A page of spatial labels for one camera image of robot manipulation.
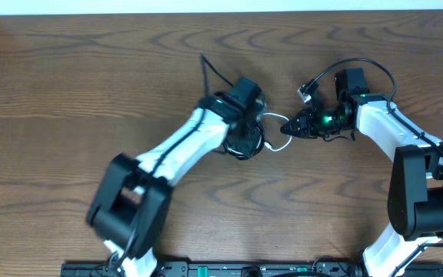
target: white wall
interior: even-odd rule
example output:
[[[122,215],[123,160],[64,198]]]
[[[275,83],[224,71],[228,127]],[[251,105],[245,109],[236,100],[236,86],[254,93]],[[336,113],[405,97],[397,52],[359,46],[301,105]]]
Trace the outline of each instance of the white wall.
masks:
[[[0,0],[0,15],[443,9],[443,0]]]

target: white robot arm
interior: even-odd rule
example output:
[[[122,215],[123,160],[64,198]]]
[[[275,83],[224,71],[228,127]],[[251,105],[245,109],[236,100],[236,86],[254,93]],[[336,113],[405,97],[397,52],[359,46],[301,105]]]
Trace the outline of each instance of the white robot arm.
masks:
[[[347,68],[335,74],[337,108],[323,109],[316,96],[317,79],[344,62],[370,62],[385,71],[394,83],[391,97],[371,94],[362,68]],[[395,277],[427,246],[443,246],[443,187],[428,189],[426,179],[443,180],[443,141],[421,130],[399,112],[391,101],[396,91],[392,75],[377,62],[351,58],[330,66],[298,93],[312,104],[281,127],[281,132],[303,139],[322,137],[326,142],[345,130],[371,138],[393,161],[388,195],[391,223],[362,255],[365,276]]]
[[[254,82],[242,77],[230,92],[202,98],[191,118],[159,146],[136,159],[120,154],[111,161],[87,223],[113,253],[113,272],[151,275],[157,265],[152,246],[165,222],[173,188],[203,155],[224,142],[229,129],[240,130],[255,121],[264,106],[256,101],[260,94]],[[125,196],[123,189],[140,195],[141,202]]]

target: white cable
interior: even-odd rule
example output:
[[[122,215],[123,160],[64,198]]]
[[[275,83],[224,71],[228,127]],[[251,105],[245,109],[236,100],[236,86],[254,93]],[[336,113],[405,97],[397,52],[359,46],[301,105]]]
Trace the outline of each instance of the white cable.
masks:
[[[290,121],[290,119],[288,119],[288,117],[286,117],[284,115],[279,115],[279,114],[274,113],[274,112],[265,112],[265,113],[261,113],[260,114],[260,116],[263,116],[263,115],[273,115],[273,116],[276,116],[276,117],[279,117],[279,118],[286,119],[287,122]],[[269,150],[271,150],[273,152],[278,152],[278,151],[284,149],[285,147],[287,147],[290,144],[290,142],[291,142],[291,135],[288,136],[288,141],[285,143],[285,145],[283,145],[282,147],[280,147],[278,149],[273,149],[273,146],[269,142],[265,142],[265,146],[266,146],[267,149],[269,149]]]

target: wood grain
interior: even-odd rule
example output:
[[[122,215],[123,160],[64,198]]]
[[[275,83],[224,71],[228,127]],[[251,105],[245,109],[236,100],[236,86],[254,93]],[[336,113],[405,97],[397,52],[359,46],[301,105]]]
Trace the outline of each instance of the wood grain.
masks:
[[[119,152],[148,151],[202,94],[203,49],[246,75],[270,109],[302,109],[300,85],[364,56],[398,80],[396,102],[443,139],[443,12],[292,12],[0,17],[0,276],[57,276],[106,259],[85,213]],[[386,76],[363,64],[369,86]],[[213,88],[224,88],[211,78]],[[321,82],[335,105],[331,76]],[[358,142],[294,140],[240,162],[206,155],[175,190],[156,252],[192,260],[353,257],[388,222],[391,163]],[[422,259],[443,261],[443,249]]]

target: black cable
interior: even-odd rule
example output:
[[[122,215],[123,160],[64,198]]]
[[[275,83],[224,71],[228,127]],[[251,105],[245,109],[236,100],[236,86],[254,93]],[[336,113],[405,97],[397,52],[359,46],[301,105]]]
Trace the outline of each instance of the black cable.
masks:
[[[355,130],[354,130],[354,129],[351,130],[350,138],[349,138],[349,137],[345,137],[344,135],[338,135],[338,136],[335,136],[334,138],[329,139],[329,135],[324,135],[324,136],[322,137],[322,139],[323,139],[325,142],[332,142],[332,141],[334,141],[335,139],[347,139],[347,140],[349,140],[350,142],[354,142],[354,141],[356,141],[356,139],[355,139]]]
[[[328,68],[326,68],[320,75],[318,75],[314,81],[309,84],[309,87],[312,86],[316,81],[318,81],[324,74],[326,74],[327,72],[329,72],[331,69],[333,69],[335,66],[346,63],[346,62],[369,62],[372,63],[373,65],[377,66],[378,68],[380,68],[383,72],[385,72],[385,74],[387,74],[389,76],[389,78],[392,81],[392,92],[391,95],[389,96],[389,98],[387,99],[387,103],[386,103],[386,107],[388,109],[388,112],[396,119],[398,120],[401,124],[403,124],[404,127],[406,127],[409,131],[411,131],[414,135],[417,136],[418,139],[423,140],[424,142],[427,142],[442,158],[443,158],[443,151],[441,150],[440,147],[438,147],[437,144],[435,144],[432,140],[428,139],[425,137],[425,132],[419,132],[418,130],[416,130],[415,128],[413,128],[411,125],[409,125],[405,120],[403,120],[403,118],[401,118],[399,115],[396,114],[396,109],[395,108],[391,108],[391,102],[392,99],[394,98],[397,90],[398,90],[398,83],[396,82],[394,76],[392,76],[392,74],[389,72],[389,70],[387,70],[384,66],[380,65],[379,63],[377,63],[376,61],[373,61],[369,58],[347,58],[345,60],[342,60],[340,62],[336,62],[335,64],[329,66]],[[406,258],[406,260],[404,260],[399,266],[397,266],[395,268],[395,270],[393,271],[393,274],[391,276],[395,276],[403,267],[405,267],[409,262],[411,262],[415,256],[420,253],[423,252],[425,250],[426,247],[443,247],[443,243],[423,243],[421,245],[419,245],[416,250],[409,256]]]
[[[116,263],[111,264],[111,266],[114,266],[113,270],[118,271],[124,260],[128,257],[128,253],[131,251],[131,247],[133,246],[136,240],[137,230],[138,230],[138,224],[135,224],[135,228],[132,229],[131,235],[129,236],[128,239],[128,243],[126,244],[126,248],[124,248],[124,252],[122,253],[121,258],[119,258],[119,260]]]
[[[221,80],[223,80],[223,81],[225,81],[228,85],[230,85],[231,87],[233,87],[234,85],[229,81],[229,80],[227,80],[227,78],[225,78],[222,74],[220,74],[219,72],[218,72],[218,70],[216,70],[215,69],[215,67],[209,62],[209,60],[207,60],[207,58],[201,53],[201,60],[203,61],[203,62],[205,62],[206,63],[206,65],[208,65],[208,67],[218,76],[218,77],[220,77],[220,79]]]
[[[262,127],[261,123],[256,121],[254,124],[255,124],[255,129],[259,131],[260,135],[258,145],[255,147],[255,149],[252,149],[249,152],[237,152],[228,145],[228,140],[226,139],[223,141],[223,149],[225,150],[225,153],[233,155],[236,159],[241,161],[248,160],[257,155],[264,148],[266,140],[265,140],[265,130]]]
[[[348,270],[345,270],[345,268],[343,267],[343,265],[341,265],[341,263],[340,263],[335,257],[330,256],[330,255],[324,255],[324,256],[322,256],[321,258],[316,259],[316,260],[314,261],[314,263],[312,264],[312,270],[314,270],[314,271],[317,272],[317,268],[314,269],[314,266],[317,265],[317,263],[319,262],[319,260],[322,260],[322,259],[332,259],[333,261],[335,261],[335,262],[338,264],[339,268],[340,268],[344,273],[346,273],[346,275],[344,275],[344,276],[348,276]]]

